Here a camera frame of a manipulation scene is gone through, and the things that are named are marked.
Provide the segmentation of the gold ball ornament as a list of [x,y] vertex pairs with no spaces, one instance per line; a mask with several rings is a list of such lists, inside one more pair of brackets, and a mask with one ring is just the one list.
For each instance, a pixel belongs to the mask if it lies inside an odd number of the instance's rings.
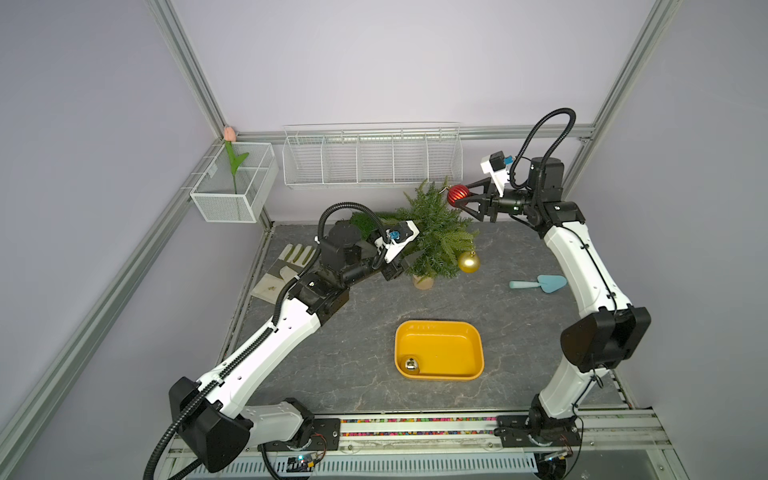
[[458,268],[464,273],[474,273],[480,268],[481,262],[475,251],[462,252],[458,256]]

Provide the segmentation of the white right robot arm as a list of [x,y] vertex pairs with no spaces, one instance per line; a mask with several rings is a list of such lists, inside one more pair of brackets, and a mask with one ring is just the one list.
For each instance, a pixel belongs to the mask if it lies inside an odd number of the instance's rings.
[[[530,158],[528,177],[515,173],[534,134],[546,121],[565,116],[559,136],[540,157]],[[580,318],[560,337],[562,359],[547,386],[534,396],[526,419],[505,417],[497,436],[524,438],[537,446],[580,440],[578,409],[590,390],[629,359],[651,324],[649,311],[633,304],[618,287],[590,238],[579,206],[563,197],[564,165],[555,150],[576,123],[573,109],[555,109],[540,119],[515,156],[497,152],[484,158],[484,179],[456,185],[450,206],[483,221],[507,214],[534,230],[554,254],[576,299]]]

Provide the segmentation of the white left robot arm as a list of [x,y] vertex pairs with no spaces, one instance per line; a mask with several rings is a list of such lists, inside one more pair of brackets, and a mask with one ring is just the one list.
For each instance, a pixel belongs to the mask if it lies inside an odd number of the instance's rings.
[[347,303],[353,285],[375,274],[386,280],[402,274],[419,255],[414,245],[420,234],[414,221],[387,225],[360,203],[328,207],[318,221],[311,256],[280,289],[271,317],[212,370],[197,380],[182,377],[171,387],[172,422],[150,454],[143,478],[154,478],[175,436],[195,454],[177,473],[179,479],[199,466],[211,473],[223,470],[251,442],[261,448],[309,446],[314,416],[301,402],[288,398],[246,416],[248,400],[294,348]]

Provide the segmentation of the red ribbed ball ornament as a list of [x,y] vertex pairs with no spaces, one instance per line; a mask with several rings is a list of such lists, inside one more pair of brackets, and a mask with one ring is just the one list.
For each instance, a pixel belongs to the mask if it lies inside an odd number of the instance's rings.
[[473,195],[470,189],[461,184],[451,186],[447,191],[447,202],[453,208],[464,207]]

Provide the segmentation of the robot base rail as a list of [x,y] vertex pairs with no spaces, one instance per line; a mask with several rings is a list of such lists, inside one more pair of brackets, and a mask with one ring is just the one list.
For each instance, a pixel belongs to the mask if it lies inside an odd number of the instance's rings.
[[303,447],[252,441],[211,473],[190,479],[406,479],[488,475],[530,479],[683,479],[671,441],[650,410],[587,409],[531,433],[512,411],[320,415]]

